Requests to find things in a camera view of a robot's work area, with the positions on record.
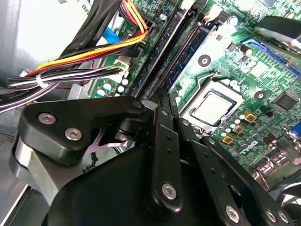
black bracket arm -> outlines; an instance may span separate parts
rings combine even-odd
[[[45,102],[26,107],[18,132],[22,141],[59,164],[77,164],[94,128],[139,118],[145,107],[134,97]]]

ram slot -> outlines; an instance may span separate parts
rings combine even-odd
[[[158,66],[158,64],[162,63],[162,56],[164,55],[166,48],[171,44],[171,40],[181,27],[181,24],[186,18],[186,15],[188,14],[193,3],[194,0],[183,0],[178,11],[174,13],[169,23],[166,25],[166,28],[162,32],[157,46],[154,48],[153,53],[143,66],[141,76],[131,92],[132,96],[139,99],[142,98],[143,90],[155,78],[157,74],[156,70],[159,70],[161,67],[161,65]]]

white connector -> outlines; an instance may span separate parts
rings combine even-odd
[[[204,20],[206,22],[213,21],[214,19],[216,19],[220,15],[221,12],[222,12],[222,8],[219,7],[218,5],[214,4],[211,7],[211,9],[205,14]]]

white wire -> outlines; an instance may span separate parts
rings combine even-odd
[[[46,82],[46,81],[50,81],[50,80],[63,79],[63,78],[68,78],[68,77],[72,77],[72,76],[82,76],[82,75],[87,75],[87,74],[95,73],[95,72],[98,72],[98,71],[102,71],[102,70],[111,68],[113,66],[117,66],[117,64],[97,68],[97,69],[87,71],[87,72],[76,72],[76,73],[70,73],[70,74],[56,75],[56,76],[52,76],[52,77],[49,77],[49,78],[41,78],[41,80],[42,80],[42,82]],[[21,86],[21,85],[29,85],[29,84],[35,84],[35,83],[38,84],[38,81],[37,80],[21,81],[21,82],[16,82],[16,83],[9,84],[8,87],[11,88],[11,87],[16,87],[16,86]]]

cpu socket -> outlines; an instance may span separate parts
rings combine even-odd
[[[205,131],[214,132],[243,103],[241,94],[221,81],[198,80],[198,90],[180,115]]]

